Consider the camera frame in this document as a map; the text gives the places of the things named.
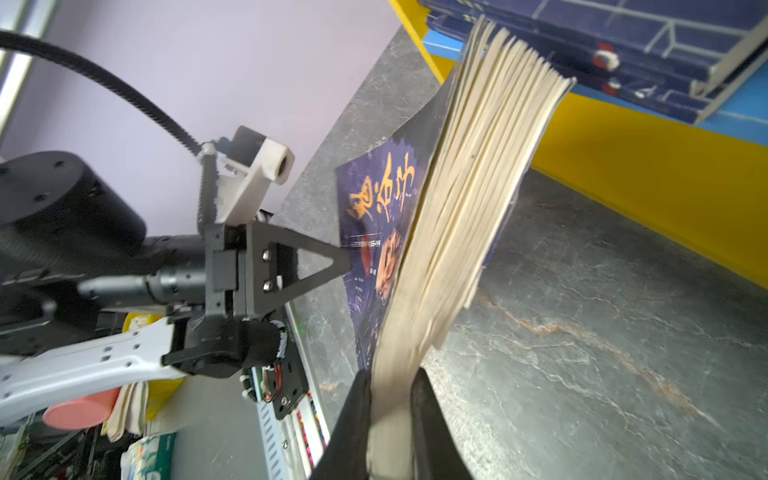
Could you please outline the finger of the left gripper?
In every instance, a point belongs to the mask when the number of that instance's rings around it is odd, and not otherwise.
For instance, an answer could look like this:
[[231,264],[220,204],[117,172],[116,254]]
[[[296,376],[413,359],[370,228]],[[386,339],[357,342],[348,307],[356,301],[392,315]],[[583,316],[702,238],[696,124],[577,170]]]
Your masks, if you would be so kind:
[[[330,264],[304,278],[299,254],[314,254]],[[351,268],[347,250],[285,227],[263,222],[246,226],[245,302],[247,314],[261,317]]]

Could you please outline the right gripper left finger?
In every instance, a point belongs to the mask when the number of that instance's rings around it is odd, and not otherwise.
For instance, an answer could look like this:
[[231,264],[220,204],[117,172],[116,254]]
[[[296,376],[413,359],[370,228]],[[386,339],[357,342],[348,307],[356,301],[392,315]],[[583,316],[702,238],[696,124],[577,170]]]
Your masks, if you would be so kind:
[[330,441],[312,480],[368,479],[367,448],[371,425],[371,372],[355,376]]

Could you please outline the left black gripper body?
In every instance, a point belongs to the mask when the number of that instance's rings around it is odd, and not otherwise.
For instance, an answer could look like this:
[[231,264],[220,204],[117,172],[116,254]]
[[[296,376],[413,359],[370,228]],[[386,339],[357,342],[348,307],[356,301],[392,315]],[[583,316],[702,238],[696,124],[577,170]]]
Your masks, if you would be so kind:
[[274,274],[273,234],[211,223],[150,237],[144,221],[83,160],[64,151],[1,166],[1,351],[37,357],[91,340],[107,311],[170,315],[161,361],[226,378],[278,362],[287,337],[256,295]]

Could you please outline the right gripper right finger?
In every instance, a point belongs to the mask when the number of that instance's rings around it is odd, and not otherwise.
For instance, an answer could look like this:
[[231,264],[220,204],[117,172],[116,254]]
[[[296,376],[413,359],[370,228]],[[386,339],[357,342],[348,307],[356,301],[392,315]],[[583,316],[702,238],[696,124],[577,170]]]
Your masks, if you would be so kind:
[[453,441],[425,369],[410,393],[415,479],[471,479]]

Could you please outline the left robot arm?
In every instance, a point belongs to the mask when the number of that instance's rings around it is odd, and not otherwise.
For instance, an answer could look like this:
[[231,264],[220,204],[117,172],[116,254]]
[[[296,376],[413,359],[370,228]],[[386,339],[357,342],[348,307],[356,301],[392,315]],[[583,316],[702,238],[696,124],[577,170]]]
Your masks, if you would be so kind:
[[273,371],[285,393],[291,300],[350,267],[339,247],[260,222],[290,150],[266,141],[228,160],[220,218],[200,234],[150,237],[78,156],[1,166],[1,422],[128,384]]

